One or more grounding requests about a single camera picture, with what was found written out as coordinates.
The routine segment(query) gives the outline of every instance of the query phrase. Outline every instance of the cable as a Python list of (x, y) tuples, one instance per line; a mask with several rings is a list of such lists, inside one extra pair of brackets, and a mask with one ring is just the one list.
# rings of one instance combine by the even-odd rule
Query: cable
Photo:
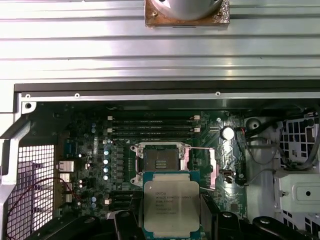
[(247, 181), (244, 185), (248, 186), (249, 184), (251, 184), (254, 180), (257, 179), (257, 177), (259, 177), (260, 174), (264, 173), (264, 172), (272, 172), (273, 174), (276, 172), (276, 170), (272, 169), (272, 168), (265, 168), (262, 169), (260, 172), (258, 172), (251, 180)]
[(304, 110), (303, 112), (299, 113), (299, 114), (294, 114), (294, 115), (290, 115), (290, 116), (282, 116), (282, 117), (277, 117), (277, 118), (274, 118), (270, 121), (267, 121), (263, 124), (261, 124), (259, 127), (253, 129), (253, 130), (249, 130), (249, 131), (246, 131), (245, 133), (245, 137), (248, 139), (248, 138), (251, 138), (255, 135), (258, 135), (260, 133), (262, 133), (264, 130), (266, 130), (267, 128), (269, 128), (270, 126), (272, 126), (273, 124), (276, 124), (277, 122), (281, 122), (281, 121), (284, 121), (284, 120), (292, 120), (292, 119), (299, 119), (299, 118), (303, 118), (303, 116), (307, 113), (310, 112), (310, 109), (306, 109)]
[[(257, 163), (257, 164), (267, 165), (267, 164), (271, 163), (271, 162), (274, 160), (274, 158), (275, 158), (275, 156), (276, 156), (276, 154), (277, 154), (277, 151), (278, 151), (279, 154), (280, 154), (280, 156), (281, 156), (281, 158), (282, 158), (282, 161), (283, 161), (285, 164), (288, 164), (290, 161), (289, 161), (289, 159), (287, 159), (285, 152), (284, 152), (283, 149), (280, 147), (280, 141), (281, 141), (281, 137), (282, 137), (283, 132), (284, 132), (284, 127), (280, 130), (279, 140), (278, 140), (278, 143), (277, 143), (277, 144), (275, 144), (273, 141), (270, 140), (270, 141), (271, 141), (271, 144), (270, 144), (270, 145), (267, 145), (267, 146), (269, 146), (270, 148), (273, 148), (273, 147), (276, 148), (276, 151), (273, 153), (272, 158), (271, 158), (269, 161), (267, 161), (267, 162), (263, 162), (263, 163), (262, 163), (262, 162), (256, 161), (255, 158), (253, 157), (253, 154), (252, 154), (251, 150), (247, 148), (247, 150), (248, 150), (248, 152), (249, 152), (249, 155), (250, 155), (250, 157), (252, 158), (252, 160), (253, 160), (255, 163)], [(268, 139), (267, 139), (267, 138), (264, 138), (264, 137), (251, 137), (251, 138), (248, 138), (248, 139), (246, 140), (247, 146), (249, 147), (248, 142), (253, 142), (253, 141), (266, 141), (266, 142), (267, 142)]]
[[(318, 117), (320, 117), (319, 105), (318, 104), (314, 105), (314, 109), (317, 112)], [(305, 170), (305, 169), (311, 168), (314, 164), (314, 161), (318, 160), (317, 153), (319, 150), (319, 146), (320, 146), (320, 125), (318, 126), (318, 132), (316, 134), (316, 139), (315, 139), (312, 150), (311, 150), (307, 160), (302, 165), (296, 165), (295, 168), (298, 170)]]
[[(244, 130), (243, 128), (241, 128), (241, 130), (242, 130), (242, 133), (243, 133), (244, 137), (246, 137), (245, 130)], [(257, 160), (255, 159), (252, 151), (250, 150), (250, 147), (249, 147), (249, 145), (248, 145), (247, 140), (244, 141), (244, 144), (245, 144), (245, 148), (247, 149), (247, 151), (248, 151), (251, 159), (252, 159), (256, 164), (259, 164), (259, 165), (262, 165), (262, 166), (268, 165), (269, 163), (271, 163), (271, 162), (274, 160), (275, 155), (276, 155), (276, 153), (277, 153), (277, 152), (275, 152), (274, 155), (272, 156), (272, 158), (271, 158), (269, 161), (267, 161), (267, 162), (259, 162), (259, 161), (257, 161)]]
[[(36, 186), (39, 183), (42, 183), (44, 181), (50, 180), (50, 179), (58, 179), (61, 180), (62, 183), (66, 186), (66, 188), (71, 192), (71, 194), (73, 195), (73, 197), (77, 200), (81, 200), (81, 198), (75, 194), (75, 192), (68, 186), (68, 183), (65, 182), (65, 180), (63, 180), (60, 177), (47, 177), (44, 179), (41, 179), (37, 182), (35, 182), (34, 184), (30, 185), (21, 195), (20, 197), (17, 199), (17, 201), (12, 205), (12, 207), (9, 209), (7, 217), (9, 217), (12, 213), (12, 211), (17, 207), (18, 203), (21, 201), (21, 199), (24, 197), (24, 195), (26, 195), (34, 186)], [(9, 236), (8, 233), (6, 233), (6, 237), (9, 238), (10, 240), (15, 240), (13, 237)]]

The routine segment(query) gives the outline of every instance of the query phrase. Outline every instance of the black cable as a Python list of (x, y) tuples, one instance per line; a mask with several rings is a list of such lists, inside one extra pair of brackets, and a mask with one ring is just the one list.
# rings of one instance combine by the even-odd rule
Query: black cable
[(282, 117), (276, 117), (270, 121), (267, 121), (263, 124), (261, 124), (259, 127), (253, 129), (253, 130), (249, 130), (245, 132), (245, 137), (247, 139), (258, 135), (260, 133), (262, 133), (264, 130), (266, 130), (267, 128), (269, 128), (270, 126), (276, 124), (277, 122), (282, 122), (284, 120), (292, 120), (292, 119), (299, 119), (299, 118), (303, 118), (305, 114), (309, 113), (310, 110), (306, 109), (304, 112), (299, 113), (299, 114), (294, 114), (294, 115), (290, 115), (290, 116), (282, 116)]

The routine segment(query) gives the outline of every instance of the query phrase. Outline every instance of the metal frame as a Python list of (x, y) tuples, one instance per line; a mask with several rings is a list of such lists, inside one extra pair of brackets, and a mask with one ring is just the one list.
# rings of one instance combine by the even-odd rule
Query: metal frame
[[(0, 95), (5, 102), (0, 106), (0, 135), (20, 118), (22, 105), (17, 93), (26, 90), (30, 92), (25, 92), (21, 100), (24, 103), (156, 99), (217, 99), (223, 103), (230, 99), (320, 98), (319, 87), (314, 88), (320, 77), (318, 0), (231, 0), (227, 28), (149, 29), (144, 23), (143, 3), (143, 0), (0, 3)], [(124, 87), (137, 81), (182, 80), (219, 84), (206, 94), (82, 92), (92, 82), (118, 82)], [(308, 83), (309, 87), (297, 89), (298, 80), (304, 80), (300, 83)], [(272, 81), (271, 87), (263, 93), (250, 87), (268, 81)], [(226, 86), (219, 87), (221, 82), (232, 85), (244, 82), (251, 91), (239, 88), (230, 92)], [(37, 95), (32, 85), (26, 85), (34, 83), (86, 84), (82, 89), (71, 84), (67, 94), (57, 96), (56, 91), (49, 96)], [(282, 90), (275, 92), (273, 88), (278, 89), (278, 85)], [(9, 160), (12, 166), (17, 164), (19, 140), (29, 127), (27, 123), (21, 135), (6, 137), (12, 143)], [(17, 176), (10, 175), (10, 181), (6, 178), (2, 178), (0, 186), (1, 213)], [(0, 215), (1, 226), (3, 214)]]

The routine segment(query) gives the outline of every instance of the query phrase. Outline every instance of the ventilation grille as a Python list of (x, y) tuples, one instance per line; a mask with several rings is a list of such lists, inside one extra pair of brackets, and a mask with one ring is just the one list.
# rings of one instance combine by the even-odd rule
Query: ventilation grille
[[(53, 217), (54, 151), (53, 145), (19, 148), (17, 183), (8, 199), (8, 209), (33, 187), (8, 217), (7, 233), (11, 239), (24, 240)], [(47, 178), (51, 179), (36, 184)]]

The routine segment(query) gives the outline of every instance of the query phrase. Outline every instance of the capacitor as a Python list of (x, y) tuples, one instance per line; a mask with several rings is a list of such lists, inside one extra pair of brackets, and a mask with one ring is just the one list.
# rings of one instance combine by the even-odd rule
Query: capacitor
[(86, 167), (88, 169), (92, 168), (93, 166), (94, 166), (94, 164), (92, 162), (89, 162), (89, 163), (86, 164)]
[(80, 183), (80, 184), (84, 184), (85, 182), (86, 182), (86, 179), (85, 179), (85, 178), (79, 179), (79, 183)]
[(224, 128), (221, 129), (220, 136), (222, 139), (229, 141), (234, 139), (235, 131), (231, 127), (225, 126)]

